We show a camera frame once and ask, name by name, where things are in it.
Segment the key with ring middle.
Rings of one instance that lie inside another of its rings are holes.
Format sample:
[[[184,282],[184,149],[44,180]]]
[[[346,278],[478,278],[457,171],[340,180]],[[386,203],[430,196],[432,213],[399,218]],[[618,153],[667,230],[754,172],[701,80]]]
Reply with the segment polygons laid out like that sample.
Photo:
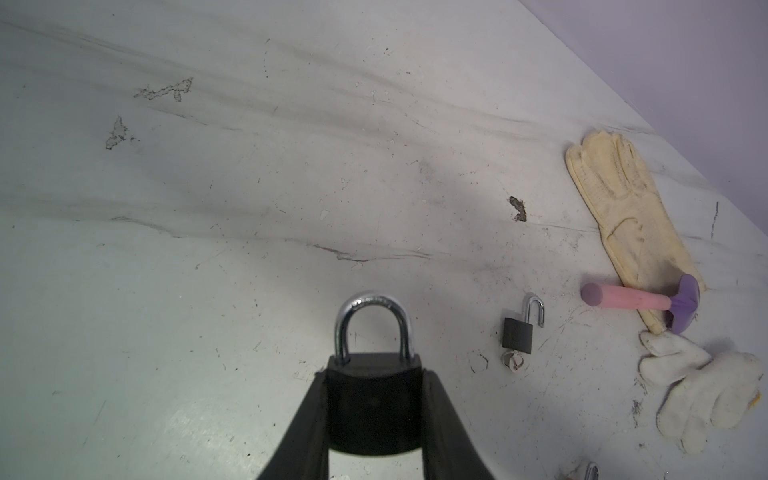
[[[515,350],[507,350],[501,355],[502,363],[513,373],[523,370],[526,366],[523,354]]]

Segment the brass padlock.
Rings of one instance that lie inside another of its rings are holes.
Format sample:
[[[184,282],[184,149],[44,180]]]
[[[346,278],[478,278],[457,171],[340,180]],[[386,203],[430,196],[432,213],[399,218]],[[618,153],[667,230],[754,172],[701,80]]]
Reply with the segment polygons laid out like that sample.
[[[599,466],[593,461],[582,462],[575,470],[565,476],[566,480],[598,480],[599,478]]]

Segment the black padlock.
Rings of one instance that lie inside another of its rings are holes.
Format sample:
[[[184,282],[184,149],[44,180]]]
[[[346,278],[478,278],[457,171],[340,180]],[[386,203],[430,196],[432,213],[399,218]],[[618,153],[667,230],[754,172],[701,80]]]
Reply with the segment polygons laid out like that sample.
[[[532,352],[534,327],[532,319],[535,317],[536,325],[539,328],[543,328],[545,325],[545,315],[546,310],[543,300],[537,295],[529,295],[524,304],[521,320],[516,318],[504,319],[501,346],[507,350],[530,354]]]
[[[349,351],[347,331],[358,311],[383,307],[396,319],[396,352]],[[375,292],[354,296],[341,307],[335,353],[327,367],[330,448],[359,456],[400,455],[421,447],[423,368],[411,341],[411,320],[393,297]]]

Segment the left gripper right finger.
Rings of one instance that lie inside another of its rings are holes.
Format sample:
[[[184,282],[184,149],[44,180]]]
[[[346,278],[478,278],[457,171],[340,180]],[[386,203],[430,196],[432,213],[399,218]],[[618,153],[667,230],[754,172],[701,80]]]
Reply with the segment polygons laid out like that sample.
[[[438,375],[430,370],[423,373],[421,449],[425,479],[493,479]]]

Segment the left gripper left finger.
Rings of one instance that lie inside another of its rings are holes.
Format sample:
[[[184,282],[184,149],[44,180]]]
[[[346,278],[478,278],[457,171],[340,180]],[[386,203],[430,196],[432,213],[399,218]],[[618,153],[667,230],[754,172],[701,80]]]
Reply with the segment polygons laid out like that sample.
[[[299,409],[291,421],[259,480],[329,479],[327,375],[315,375]]]

